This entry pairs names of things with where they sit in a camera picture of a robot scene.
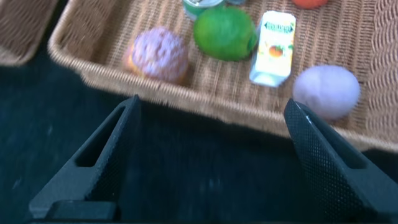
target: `pink textured ball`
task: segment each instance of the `pink textured ball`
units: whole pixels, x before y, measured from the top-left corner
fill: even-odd
[[[188,70],[183,40],[163,27],[139,34],[125,57],[126,67],[146,78],[179,83]]]

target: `orange fruit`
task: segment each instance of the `orange fruit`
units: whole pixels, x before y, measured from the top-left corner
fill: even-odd
[[[314,9],[328,2],[328,0],[292,0],[294,4],[303,9]]]
[[[273,57],[278,58],[284,54],[284,51],[279,46],[272,46],[269,48],[269,54]]]

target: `white egg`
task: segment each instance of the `white egg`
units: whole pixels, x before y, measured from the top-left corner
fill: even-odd
[[[293,87],[293,99],[309,107],[319,117],[336,120],[357,104],[361,87],[343,67],[320,65],[301,73]]]

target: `lime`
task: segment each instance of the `lime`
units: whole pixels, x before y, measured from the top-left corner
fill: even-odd
[[[200,50],[221,60],[240,60],[256,46],[256,27],[250,16],[236,7],[214,7],[195,21],[193,37]]]

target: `wicker basket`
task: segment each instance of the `wicker basket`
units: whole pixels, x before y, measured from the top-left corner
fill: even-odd
[[[0,0],[0,65],[22,65],[34,56],[57,2]]]
[[[316,10],[298,9],[291,0],[252,0],[242,8],[255,22],[269,10],[297,18],[292,74],[279,88],[252,84],[249,60],[223,62],[202,54],[181,0],[70,0],[49,51],[89,86],[138,93],[150,101],[286,137],[282,112],[295,77],[312,65],[341,65],[357,76],[362,97],[349,116],[333,125],[361,150],[398,152],[396,0],[331,0]],[[180,34],[189,47],[190,76],[183,86],[144,80],[121,66],[131,37],[155,26]]]

